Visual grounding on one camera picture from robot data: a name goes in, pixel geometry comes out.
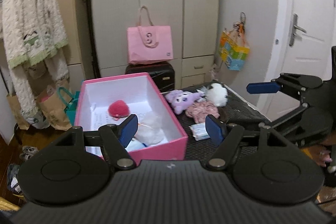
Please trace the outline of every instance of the black suitcase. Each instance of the black suitcase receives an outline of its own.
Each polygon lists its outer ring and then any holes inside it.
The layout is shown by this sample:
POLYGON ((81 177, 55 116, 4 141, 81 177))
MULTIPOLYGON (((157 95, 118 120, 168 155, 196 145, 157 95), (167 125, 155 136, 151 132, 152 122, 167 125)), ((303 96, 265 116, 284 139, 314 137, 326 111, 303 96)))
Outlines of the black suitcase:
POLYGON ((128 65, 125 74, 148 72, 160 92, 175 89, 175 71, 171 64, 160 62, 150 65, 128 65))

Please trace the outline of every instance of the brown paper bag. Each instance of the brown paper bag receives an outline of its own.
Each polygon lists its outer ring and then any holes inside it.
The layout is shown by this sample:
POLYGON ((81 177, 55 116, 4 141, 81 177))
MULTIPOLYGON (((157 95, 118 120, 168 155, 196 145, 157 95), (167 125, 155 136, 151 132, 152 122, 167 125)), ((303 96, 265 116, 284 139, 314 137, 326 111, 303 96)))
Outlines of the brown paper bag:
MULTIPOLYGON (((61 86, 69 90, 68 81, 62 82, 61 86)), ((63 91, 61 91, 61 93, 66 102, 69 102, 71 100, 71 97, 69 95, 63 93, 63 91)), ((66 106, 58 97, 57 92, 55 92, 45 101, 41 102, 41 100, 46 97, 48 97, 47 89, 42 91, 41 94, 36 98, 36 100, 43 114, 48 119, 50 125, 57 130, 68 130, 72 125, 68 119, 68 116, 64 112, 64 108, 66 106)))
POLYGON ((17 99, 17 96, 16 95, 11 96, 8 94, 7 101, 12 110, 12 113, 15 117, 15 120, 19 128, 23 130, 28 130, 30 124, 21 115, 21 106, 20 106, 19 100, 17 99))

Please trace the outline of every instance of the plush keychain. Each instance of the plush keychain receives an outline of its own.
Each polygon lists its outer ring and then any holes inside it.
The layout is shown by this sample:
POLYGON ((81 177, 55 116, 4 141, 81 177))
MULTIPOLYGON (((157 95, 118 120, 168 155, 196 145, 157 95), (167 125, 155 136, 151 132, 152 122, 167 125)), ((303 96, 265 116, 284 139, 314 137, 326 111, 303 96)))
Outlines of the plush keychain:
POLYGON ((219 83, 212 83, 207 87, 207 100, 215 106, 226 106, 227 89, 219 83))
POLYGON ((119 118, 128 117, 130 115, 128 105, 126 105, 123 100, 118 100, 110 104, 108 112, 116 121, 119 120, 119 118))
POLYGON ((173 90, 166 95, 166 100, 173 107, 175 114, 181 114, 182 111, 186 110, 202 96, 203 93, 199 92, 192 93, 183 90, 173 90))

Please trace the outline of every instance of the red yarn ball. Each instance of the red yarn ball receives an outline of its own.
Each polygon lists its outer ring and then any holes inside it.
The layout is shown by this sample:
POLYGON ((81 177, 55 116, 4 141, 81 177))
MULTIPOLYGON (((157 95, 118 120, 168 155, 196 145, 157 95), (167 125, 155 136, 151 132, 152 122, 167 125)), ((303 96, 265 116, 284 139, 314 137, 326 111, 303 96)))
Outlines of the red yarn ball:
POLYGON ((108 112, 114 118, 127 117, 130 114, 128 105, 126 105, 123 100, 118 100, 110 104, 108 112))

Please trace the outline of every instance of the teal gift bag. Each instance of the teal gift bag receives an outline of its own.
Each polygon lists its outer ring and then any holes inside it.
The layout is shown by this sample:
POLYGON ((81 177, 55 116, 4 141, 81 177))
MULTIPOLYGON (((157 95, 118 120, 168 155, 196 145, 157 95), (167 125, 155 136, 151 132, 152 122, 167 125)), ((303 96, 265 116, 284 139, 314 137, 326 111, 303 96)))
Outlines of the teal gift bag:
POLYGON ((59 96, 59 98, 61 99, 61 101, 63 102, 63 104, 66 105, 64 112, 66 113, 66 115, 68 116, 71 125, 74 125, 75 123, 75 117, 76 117, 76 109, 77 109, 77 104, 78 104, 78 98, 79 98, 79 91, 76 91, 75 94, 72 94, 69 90, 67 90, 64 87, 59 87, 57 90, 57 94, 59 96), (66 102, 64 100, 64 98, 62 97, 60 91, 63 90, 66 94, 68 94, 72 99, 70 100, 70 102, 66 102))

